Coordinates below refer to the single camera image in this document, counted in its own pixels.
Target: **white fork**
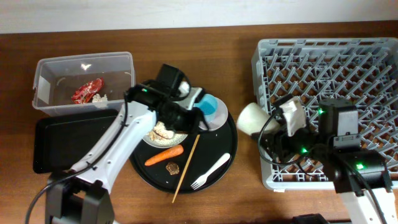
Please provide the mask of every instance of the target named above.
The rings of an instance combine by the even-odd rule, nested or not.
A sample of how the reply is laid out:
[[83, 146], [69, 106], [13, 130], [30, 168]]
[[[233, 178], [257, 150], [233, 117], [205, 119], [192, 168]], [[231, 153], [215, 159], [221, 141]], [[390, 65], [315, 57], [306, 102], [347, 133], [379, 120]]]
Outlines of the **white fork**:
[[223, 165], [226, 161], [229, 160], [231, 155], [229, 153], [225, 153], [222, 155], [217, 162], [206, 172], [206, 174], [201, 175], [192, 185], [191, 187], [196, 190], [206, 183], [207, 177], [212, 174], [215, 170], [217, 170], [221, 165]]

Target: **orange carrot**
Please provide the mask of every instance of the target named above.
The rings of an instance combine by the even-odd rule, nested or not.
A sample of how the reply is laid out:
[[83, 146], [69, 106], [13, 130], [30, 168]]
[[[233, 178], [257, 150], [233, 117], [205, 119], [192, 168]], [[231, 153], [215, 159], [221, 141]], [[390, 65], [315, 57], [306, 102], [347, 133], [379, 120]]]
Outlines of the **orange carrot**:
[[165, 159], [169, 159], [178, 155], [181, 155], [184, 152], [184, 148], [181, 145], [176, 145], [171, 147], [170, 149], [159, 153], [156, 156], [151, 157], [145, 162], [145, 166], [151, 166], [155, 163], [163, 161]]

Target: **black rectangular tray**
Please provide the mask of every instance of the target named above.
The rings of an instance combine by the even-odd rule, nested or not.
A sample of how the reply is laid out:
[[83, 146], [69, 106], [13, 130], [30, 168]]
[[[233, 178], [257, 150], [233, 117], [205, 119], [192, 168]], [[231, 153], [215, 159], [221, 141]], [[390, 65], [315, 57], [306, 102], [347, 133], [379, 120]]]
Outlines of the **black rectangular tray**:
[[33, 170], [37, 174], [71, 168], [100, 139], [117, 117], [101, 110], [44, 118], [37, 122]]

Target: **blue cup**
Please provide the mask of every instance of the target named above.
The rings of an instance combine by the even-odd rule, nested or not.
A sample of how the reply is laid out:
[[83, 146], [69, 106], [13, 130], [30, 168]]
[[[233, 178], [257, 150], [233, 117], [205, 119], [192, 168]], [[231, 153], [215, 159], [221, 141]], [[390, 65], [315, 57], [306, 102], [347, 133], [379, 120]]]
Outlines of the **blue cup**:
[[205, 115], [206, 122], [211, 122], [216, 116], [216, 111], [218, 107], [217, 99], [210, 95], [205, 94], [199, 103], [195, 103], [194, 107], [199, 108]]

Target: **wooden stick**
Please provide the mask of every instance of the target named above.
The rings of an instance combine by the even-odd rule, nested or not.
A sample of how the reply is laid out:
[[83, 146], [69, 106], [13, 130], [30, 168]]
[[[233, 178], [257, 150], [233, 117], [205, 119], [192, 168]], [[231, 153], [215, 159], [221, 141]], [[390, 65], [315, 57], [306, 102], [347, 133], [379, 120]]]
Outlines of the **wooden stick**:
[[198, 136], [197, 136], [197, 138], [196, 138], [196, 140], [195, 140], [195, 143], [193, 143], [191, 153], [189, 154], [187, 163], [185, 164], [185, 167], [184, 167], [184, 171], [182, 171], [182, 175], [181, 175], [181, 178], [180, 178], [180, 182], [178, 183], [177, 189], [175, 190], [174, 198], [173, 198], [172, 203], [174, 203], [174, 200], [175, 200], [175, 198], [176, 198], [176, 196], [177, 196], [177, 194], [178, 194], [178, 191], [180, 190], [182, 180], [184, 179], [184, 176], [185, 176], [185, 173], [187, 172], [189, 163], [191, 162], [191, 158], [192, 158], [193, 152], [194, 152], [195, 148], [197, 147], [199, 137], [200, 137], [200, 134], [198, 134]]

